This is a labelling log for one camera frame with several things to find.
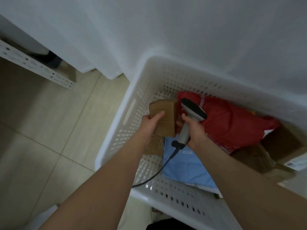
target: white plastic basket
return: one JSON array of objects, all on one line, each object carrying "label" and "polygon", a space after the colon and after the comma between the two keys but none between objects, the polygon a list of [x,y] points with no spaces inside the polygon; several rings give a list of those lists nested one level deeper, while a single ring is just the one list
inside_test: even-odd
[{"label": "white plastic basket", "polygon": [[[98,153],[95,170],[134,134],[153,100],[176,98],[177,93],[184,90],[218,96],[293,123],[305,122],[306,109],[302,106],[226,79],[216,72],[213,75],[207,69],[195,69],[182,61],[154,56],[144,63],[130,84]],[[143,155],[134,184],[154,175],[161,165],[161,157]],[[163,178],[161,174],[146,185],[133,188],[130,195],[195,229],[241,229],[224,200]]]}]

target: brown cardboard box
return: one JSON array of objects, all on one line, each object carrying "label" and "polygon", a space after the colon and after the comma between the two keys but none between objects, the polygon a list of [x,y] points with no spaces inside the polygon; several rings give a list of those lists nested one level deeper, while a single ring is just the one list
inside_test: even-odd
[{"label": "brown cardboard box", "polygon": [[244,147],[234,152],[232,157],[269,178],[273,182],[282,182],[295,176],[293,170],[275,164],[260,143]]},{"label": "brown cardboard box", "polygon": [[146,155],[158,155],[163,157],[164,155],[164,136],[155,135],[150,144],[146,147],[144,154]]},{"label": "brown cardboard box", "polygon": [[278,164],[300,171],[307,167],[307,142],[293,125],[283,125],[261,140],[270,157]]},{"label": "brown cardboard box", "polygon": [[175,124],[178,116],[177,100],[161,99],[149,104],[149,114],[151,118],[161,111],[165,111],[165,115],[159,120],[153,134],[175,137]]}]

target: blue plastic mailer bag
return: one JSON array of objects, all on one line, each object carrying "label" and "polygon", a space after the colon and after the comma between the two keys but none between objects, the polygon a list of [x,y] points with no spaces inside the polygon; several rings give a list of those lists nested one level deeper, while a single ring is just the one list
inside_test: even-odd
[{"label": "blue plastic mailer bag", "polygon": [[[175,138],[165,137],[163,163],[175,150],[171,145],[174,140]],[[162,170],[162,176],[179,182],[217,188],[200,159],[188,146],[185,146],[168,162]]]}]

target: forearm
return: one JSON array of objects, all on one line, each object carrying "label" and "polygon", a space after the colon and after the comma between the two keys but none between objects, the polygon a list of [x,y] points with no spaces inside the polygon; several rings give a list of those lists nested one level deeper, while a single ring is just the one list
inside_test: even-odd
[{"label": "forearm", "polygon": [[116,229],[146,144],[136,132],[41,229]]},{"label": "forearm", "polygon": [[243,229],[307,229],[307,200],[236,161],[209,139],[195,153]]}]

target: beige floor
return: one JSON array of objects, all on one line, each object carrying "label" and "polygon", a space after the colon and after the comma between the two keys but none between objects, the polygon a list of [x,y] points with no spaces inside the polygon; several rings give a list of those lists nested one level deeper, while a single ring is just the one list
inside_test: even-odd
[{"label": "beige floor", "polygon": [[[70,91],[0,58],[0,229],[63,202],[94,160],[129,86],[77,73]],[[145,229],[150,207],[129,198],[121,229]]]}]

